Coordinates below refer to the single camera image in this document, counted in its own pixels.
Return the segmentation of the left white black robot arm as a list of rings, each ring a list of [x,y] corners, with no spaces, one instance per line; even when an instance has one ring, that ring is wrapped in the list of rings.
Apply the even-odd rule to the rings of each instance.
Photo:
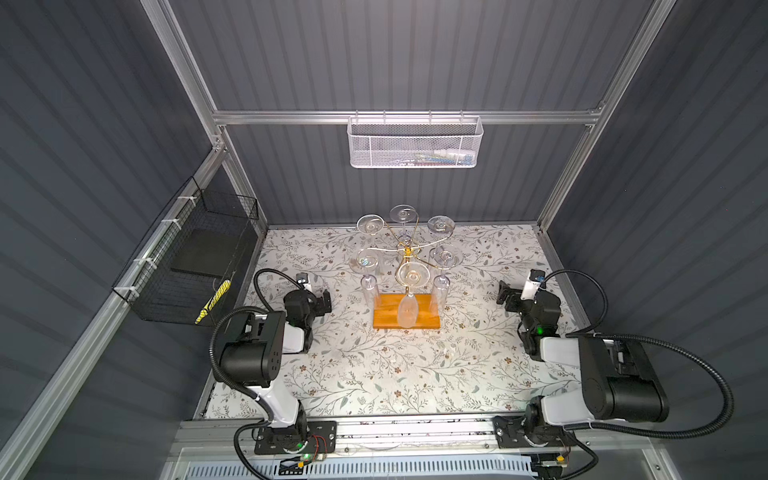
[[[308,444],[305,409],[281,380],[280,368],[286,353],[309,350],[314,320],[331,311],[329,292],[299,289],[285,295],[280,311],[242,306],[214,327],[208,349],[214,379],[263,411],[256,430],[270,448],[297,452]]]

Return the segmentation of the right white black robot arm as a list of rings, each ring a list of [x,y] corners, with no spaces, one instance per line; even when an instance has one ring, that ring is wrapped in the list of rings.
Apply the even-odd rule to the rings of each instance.
[[[640,342],[560,336],[561,300],[540,287],[540,271],[534,274],[536,278],[521,289],[501,281],[496,303],[519,315],[517,333],[530,359],[576,367],[580,387],[535,396],[520,415],[494,417],[499,446],[547,447],[557,442],[572,446],[564,427],[595,420],[665,421],[669,402]]]

